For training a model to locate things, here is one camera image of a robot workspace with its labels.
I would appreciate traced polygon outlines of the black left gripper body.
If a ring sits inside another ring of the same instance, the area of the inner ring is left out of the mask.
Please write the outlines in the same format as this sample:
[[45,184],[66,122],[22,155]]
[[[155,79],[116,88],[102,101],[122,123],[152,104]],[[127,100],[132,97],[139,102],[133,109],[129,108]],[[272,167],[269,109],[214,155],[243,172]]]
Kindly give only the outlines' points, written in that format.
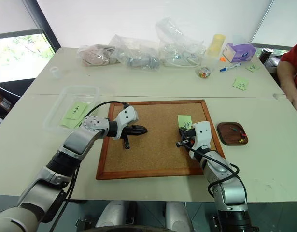
[[132,126],[126,126],[122,130],[120,139],[124,141],[125,149],[130,149],[128,136],[133,135],[135,128],[136,128],[135,125],[132,125]]

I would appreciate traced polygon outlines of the bystander bare hand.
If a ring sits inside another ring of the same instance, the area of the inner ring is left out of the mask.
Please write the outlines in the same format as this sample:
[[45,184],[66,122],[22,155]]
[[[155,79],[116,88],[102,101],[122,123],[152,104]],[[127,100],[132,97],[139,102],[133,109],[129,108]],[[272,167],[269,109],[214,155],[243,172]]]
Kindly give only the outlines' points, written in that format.
[[297,111],[297,92],[293,92],[289,95],[289,101],[291,102],[292,106]]

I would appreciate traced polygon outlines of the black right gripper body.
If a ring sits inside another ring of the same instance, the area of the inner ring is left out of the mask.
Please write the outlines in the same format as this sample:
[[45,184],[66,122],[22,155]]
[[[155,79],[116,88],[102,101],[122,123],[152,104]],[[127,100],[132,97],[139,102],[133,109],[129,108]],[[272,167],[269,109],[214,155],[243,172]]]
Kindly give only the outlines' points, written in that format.
[[187,136],[181,136],[181,140],[176,143],[177,147],[184,146],[185,148],[191,148],[195,143],[196,131],[195,129],[187,129]]

